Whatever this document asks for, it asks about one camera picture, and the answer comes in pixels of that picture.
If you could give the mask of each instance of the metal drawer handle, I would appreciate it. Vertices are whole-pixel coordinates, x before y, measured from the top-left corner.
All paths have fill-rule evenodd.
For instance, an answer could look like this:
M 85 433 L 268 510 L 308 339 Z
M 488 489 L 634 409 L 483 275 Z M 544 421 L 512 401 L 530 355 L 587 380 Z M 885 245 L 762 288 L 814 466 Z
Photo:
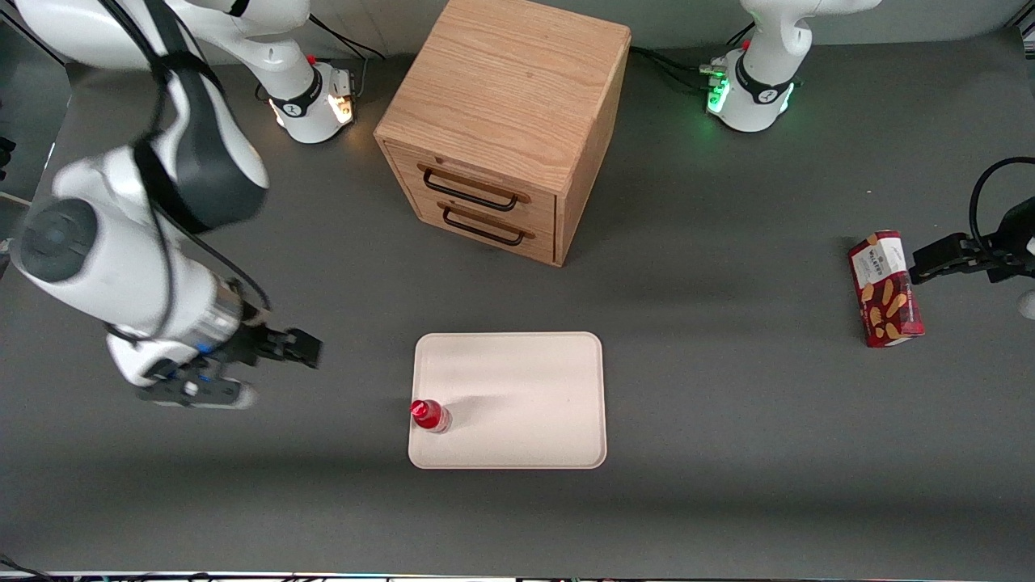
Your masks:
M 441 192 L 442 194 L 452 196 L 453 198 L 459 198 L 461 200 L 466 200 L 473 204 L 478 204 L 484 206 L 485 208 L 492 208 L 493 210 L 499 210 L 500 212 L 509 212 L 514 209 L 514 205 L 518 204 L 518 195 L 510 195 L 510 202 L 507 204 L 500 204 L 498 202 L 493 202 L 491 200 L 484 200 L 478 198 L 477 196 L 471 196 L 470 194 L 463 193 L 459 190 L 453 190 L 448 186 L 437 184 L 432 181 L 432 169 L 426 168 L 424 170 L 424 185 L 434 190 L 435 192 Z
M 491 232 L 485 232 L 481 229 L 476 229 L 474 227 L 467 226 L 464 223 L 457 223 L 456 221 L 451 220 L 449 217 L 450 211 L 452 211 L 452 208 L 450 208 L 449 206 L 445 206 L 442 208 L 442 220 L 451 227 L 459 228 L 460 230 L 467 231 L 471 234 L 476 234 L 478 236 L 487 238 L 490 240 L 495 240 L 496 242 L 499 242 L 500 244 L 506 244 L 507 246 L 518 246 L 519 244 L 521 244 L 522 240 L 525 240 L 524 231 L 518 231 L 518 238 L 503 238 L 502 236 L 497 236 Z

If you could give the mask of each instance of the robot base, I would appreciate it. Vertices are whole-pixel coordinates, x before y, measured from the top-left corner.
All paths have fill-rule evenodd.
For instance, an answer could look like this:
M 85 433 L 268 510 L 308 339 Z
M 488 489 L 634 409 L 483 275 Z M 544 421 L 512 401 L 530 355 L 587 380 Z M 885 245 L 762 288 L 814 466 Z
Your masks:
M 787 111 L 788 99 L 794 91 L 794 84 L 792 83 L 782 95 L 774 95 L 772 103 L 765 105 L 755 103 L 755 97 L 740 84 L 737 76 L 728 72 L 733 69 L 733 65 L 743 54 L 742 49 L 736 49 L 724 56 L 712 59 L 709 70 L 717 71 L 721 76 L 715 77 L 719 81 L 708 95 L 705 111 L 718 117 L 722 123 L 738 132 L 761 132 L 772 125 L 779 114 Z
M 301 116 L 280 111 L 272 99 L 269 106 L 276 115 L 276 122 L 288 130 L 296 142 L 317 144 L 333 138 L 354 119 L 352 75 L 319 62 L 313 65 L 323 79 L 321 96 Z

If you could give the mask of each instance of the tabletop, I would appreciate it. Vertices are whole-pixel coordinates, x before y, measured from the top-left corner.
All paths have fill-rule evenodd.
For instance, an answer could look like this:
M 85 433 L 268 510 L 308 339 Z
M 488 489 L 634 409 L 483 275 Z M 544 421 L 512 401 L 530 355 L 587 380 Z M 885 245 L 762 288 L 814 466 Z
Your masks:
M 137 400 L 99 323 L 0 280 L 0 550 L 46 570 L 1030 579 L 1030 284 L 925 284 L 927 336 L 874 350 L 846 255 L 880 229 L 907 251 L 966 230 L 981 171 L 1030 152 L 1016 31 L 817 47 L 757 135 L 630 57 L 561 269 L 413 215 L 372 136 L 409 62 L 372 62 L 357 123 L 320 145 L 216 68 L 271 188 L 206 239 L 264 285 L 272 325 L 325 342 L 317 371 L 238 367 L 254 408 Z M 151 110 L 145 75 L 72 79 L 41 196 Z M 997 175 L 987 226 L 1030 178 Z M 553 330 L 602 342 L 600 468 L 410 464 L 420 337 Z

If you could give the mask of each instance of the gray wall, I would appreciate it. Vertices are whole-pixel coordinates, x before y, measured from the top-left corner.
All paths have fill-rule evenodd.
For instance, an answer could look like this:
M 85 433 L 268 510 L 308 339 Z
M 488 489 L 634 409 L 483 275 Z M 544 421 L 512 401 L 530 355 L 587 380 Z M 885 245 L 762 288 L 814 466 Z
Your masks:
M 205 5 L 216 0 L 191 0 Z M 736 0 L 538 0 L 632 29 L 635 45 L 698 47 L 723 42 L 749 21 Z M 313 0 L 330 27 L 384 53 L 415 53 L 446 0 Z M 884 0 L 874 10 L 814 19 L 822 45 L 950 40 L 1003 26 L 1025 0 Z M 317 56 L 344 55 L 325 32 L 307 25 L 292 33 Z M 223 61 L 210 51 L 210 58 Z

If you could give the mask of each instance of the red cardboard box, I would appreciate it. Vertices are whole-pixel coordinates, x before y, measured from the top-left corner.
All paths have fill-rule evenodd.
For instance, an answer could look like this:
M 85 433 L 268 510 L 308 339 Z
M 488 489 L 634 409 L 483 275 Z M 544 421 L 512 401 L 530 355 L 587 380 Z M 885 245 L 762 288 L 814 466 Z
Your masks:
M 887 348 L 923 336 L 923 321 L 913 296 L 901 235 L 882 230 L 848 254 L 866 328 L 866 345 Z

